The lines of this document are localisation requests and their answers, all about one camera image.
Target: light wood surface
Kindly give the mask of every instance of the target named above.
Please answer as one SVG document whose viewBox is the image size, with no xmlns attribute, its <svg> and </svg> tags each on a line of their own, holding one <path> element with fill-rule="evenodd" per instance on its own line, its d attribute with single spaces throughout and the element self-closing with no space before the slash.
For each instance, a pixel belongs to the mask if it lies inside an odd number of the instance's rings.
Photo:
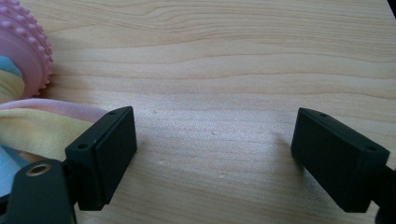
<svg viewBox="0 0 396 224">
<path fill-rule="evenodd" d="M 386 0 L 22 0 L 54 51 L 42 96 L 132 105 L 138 152 L 79 223 L 374 223 L 290 155 L 300 106 L 391 151 L 396 21 Z"/>
</svg>

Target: metal grommet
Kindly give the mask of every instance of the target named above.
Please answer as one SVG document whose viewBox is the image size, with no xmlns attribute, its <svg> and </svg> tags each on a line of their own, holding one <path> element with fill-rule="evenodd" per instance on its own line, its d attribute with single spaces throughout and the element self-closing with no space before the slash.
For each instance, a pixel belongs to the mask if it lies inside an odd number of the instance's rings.
<svg viewBox="0 0 396 224">
<path fill-rule="evenodd" d="M 38 165 L 30 168 L 26 172 L 26 175 L 28 175 L 28 176 L 42 175 L 42 174 L 46 173 L 49 169 L 50 169 L 50 164 L 48 164 L 48 163 L 38 164 Z"/>
</svg>

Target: pink textured ball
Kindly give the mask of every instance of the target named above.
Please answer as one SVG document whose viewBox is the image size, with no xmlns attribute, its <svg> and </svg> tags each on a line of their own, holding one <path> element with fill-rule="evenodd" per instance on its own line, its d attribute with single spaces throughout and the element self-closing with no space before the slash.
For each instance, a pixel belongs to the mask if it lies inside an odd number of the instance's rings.
<svg viewBox="0 0 396 224">
<path fill-rule="evenodd" d="M 22 98 L 38 95 L 51 74 L 52 50 L 43 27 L 17 0 L 0 0 L 0 55 L 21 70 L 25 90 Z"/>
</svg>

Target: wood grain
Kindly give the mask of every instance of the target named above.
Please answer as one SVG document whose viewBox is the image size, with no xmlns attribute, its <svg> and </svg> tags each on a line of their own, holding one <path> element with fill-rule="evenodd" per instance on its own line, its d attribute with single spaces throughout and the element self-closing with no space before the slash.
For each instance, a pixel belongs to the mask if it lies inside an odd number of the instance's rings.
<svg viewBox="0 0 396 224">
<path fill-rule="evenodd" d="M 138 152 L 80 223 L 374 223 L 290 155 L 300 106 L 391 151 L 396 21 L 385 0 L 23 0 L 55 64 L 45 98 L 135 110 Z"/>
</svg>

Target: blue fabric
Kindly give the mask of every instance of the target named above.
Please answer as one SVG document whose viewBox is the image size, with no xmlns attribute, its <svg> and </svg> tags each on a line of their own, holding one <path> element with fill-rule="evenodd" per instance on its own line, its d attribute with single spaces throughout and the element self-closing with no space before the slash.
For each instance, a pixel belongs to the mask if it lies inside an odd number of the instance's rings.
<svg viewBox="0 0 396 224">
<path fill-rule="evenodd" d="M 2 55 L 0 55 L 0 70 L 8 71 L 18 77 L 22 76 L 21 70 L 8 57 Z"/>
<path fill-rule="evenodd" d="M 0 146 L 0 197 L 11 192 L 14 175 L 28 162 L 9 147 Z"/>
</svg>

